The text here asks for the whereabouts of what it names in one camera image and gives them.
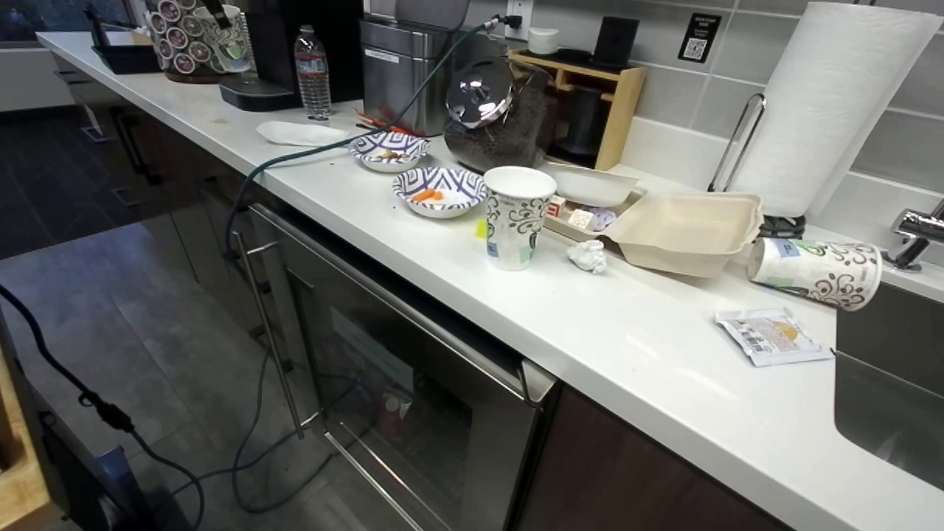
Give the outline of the wooden shelf organizer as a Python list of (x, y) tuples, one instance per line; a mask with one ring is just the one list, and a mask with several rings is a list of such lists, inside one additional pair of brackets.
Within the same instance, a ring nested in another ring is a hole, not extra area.
[(548, 153), (595, 172), (623, 160), (636, 101), (645, 85), (642, 67), (602, 70), (511, 50), (508, 59), (548, 73), (548, 97), (556, 103), (556, 125)]

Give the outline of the small snack packet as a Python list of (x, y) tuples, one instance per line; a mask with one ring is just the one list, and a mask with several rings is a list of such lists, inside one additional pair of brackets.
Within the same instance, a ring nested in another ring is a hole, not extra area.
[(757, 367), (820, 362), (829, 348), (804, 333), (788, 306), (717, 314), (714, 323), (728, 333), (739, 355)]

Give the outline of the beige takeout clamshell container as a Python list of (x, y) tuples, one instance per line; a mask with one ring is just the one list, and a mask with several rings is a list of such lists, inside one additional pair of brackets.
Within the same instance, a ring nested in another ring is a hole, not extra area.
[(764, 215), (754, 194), (645, 194), (607, 231), (632, 267), (717, 277), (757, 236)]

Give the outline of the crumpled white napkin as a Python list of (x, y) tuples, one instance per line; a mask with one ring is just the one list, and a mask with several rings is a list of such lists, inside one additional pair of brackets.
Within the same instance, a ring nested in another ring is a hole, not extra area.
[(607, 252), (599, 240), (587, 240), (587, 243), (579, 243), (565, 252), (565, 261), (581, 270), (581, 271), (589, 271), (589, 275), (605, 275), (607, 271)]

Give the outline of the stainless under-counter oven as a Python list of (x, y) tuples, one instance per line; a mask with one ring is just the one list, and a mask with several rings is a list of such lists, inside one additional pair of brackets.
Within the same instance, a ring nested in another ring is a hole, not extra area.
[(329, 231), (232, 231), (325, 439), (415, 531), (511, 531), (555, 379)]

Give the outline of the chrome sink faucet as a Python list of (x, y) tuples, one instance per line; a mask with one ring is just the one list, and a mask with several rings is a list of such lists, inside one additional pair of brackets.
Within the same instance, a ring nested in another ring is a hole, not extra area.
[(885, 261), (897, 270), (915, 270), (930, 243), (944, 243), (944, 200), (931, 212), (903, 211), (893, 231), (899, 246)]

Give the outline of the stainless steel box appliance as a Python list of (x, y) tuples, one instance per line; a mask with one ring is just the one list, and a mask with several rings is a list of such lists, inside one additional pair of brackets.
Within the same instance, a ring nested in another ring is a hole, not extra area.
[(374, 122), (399, 118), (403, 129), (422, 137), (440, 137), (446, 126), (449, 70), (440, 70), (425, 93), (419, 85), (449, 41), (446, 31), (362, 19), (362, 113)]

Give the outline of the white paper towel roll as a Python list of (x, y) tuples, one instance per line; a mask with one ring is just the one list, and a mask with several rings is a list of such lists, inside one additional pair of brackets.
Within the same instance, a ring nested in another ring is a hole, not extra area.
[(764, 85), (732, 191), (767, 215), (809, 215), (850, 172), (940, 19), (857, 3), (810, 3)]

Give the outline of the tipped patterned paper cup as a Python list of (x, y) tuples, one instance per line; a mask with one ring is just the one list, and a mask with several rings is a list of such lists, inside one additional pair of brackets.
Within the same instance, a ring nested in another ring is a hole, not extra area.
[(881, 284), (881, 252), (860, 243), (757, 240), (745, 271), (760, 287), (854, 314)]

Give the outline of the white wall power outlet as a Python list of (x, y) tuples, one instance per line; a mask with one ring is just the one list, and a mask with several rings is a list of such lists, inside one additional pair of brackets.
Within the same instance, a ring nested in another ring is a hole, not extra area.
[(505, 0), (505, 14), (517, 19), (517, 28), (508, 28), (508, 39), (524, 39), (530, 31), (533, 0)]

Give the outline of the white plate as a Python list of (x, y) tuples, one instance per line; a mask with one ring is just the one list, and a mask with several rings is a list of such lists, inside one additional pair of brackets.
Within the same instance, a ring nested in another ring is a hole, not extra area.
[(267, 144), (284, 144), (284, 147), (317, 147), (317, 144), (332, 144), (345, 141), (341, 129), (325, 126), (325, 125), (294, 125), (294, 122), (261, 122), (256, 126), (256, 137), (266, 140)]

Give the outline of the blue patterned bowl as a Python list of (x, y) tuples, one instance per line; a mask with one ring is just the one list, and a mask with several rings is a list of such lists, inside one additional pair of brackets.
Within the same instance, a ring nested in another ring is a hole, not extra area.
[(407, 172), (428, 156), (425, 141), (407, 134), (366, 134), (350, 152), (362, 168), (381, 174)]
[(466, 168), (419, 166), (394, 181), (394, 197), (422, 219), (459, 219), (483, 200), (483, 181)]

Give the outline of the blue patterned bowl right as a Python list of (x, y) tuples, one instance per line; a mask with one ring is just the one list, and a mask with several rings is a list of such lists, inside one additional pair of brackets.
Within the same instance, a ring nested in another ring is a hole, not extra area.
[(394, 197), (422, 219), (459, 219), (483, 200), (483, 181), (466, 168), (419, 166), (394, 181)]

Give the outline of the blue patterned bowl left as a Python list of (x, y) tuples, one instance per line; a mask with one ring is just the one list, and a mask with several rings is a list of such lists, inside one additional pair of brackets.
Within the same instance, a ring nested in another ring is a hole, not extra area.
[(381, 174), (407, 172), (428, 156), (425, 141), (407, 134), (366, 134), (350, 152), (362, 168)]

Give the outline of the clear plastic water bottle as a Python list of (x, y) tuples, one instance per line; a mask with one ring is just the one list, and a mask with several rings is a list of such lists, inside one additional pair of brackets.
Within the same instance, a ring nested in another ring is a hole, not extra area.
[(309, 25), (294, 39), (294, 76), (303, 113), (309, 122), (329, 118), (329, 66), (326, 54)]

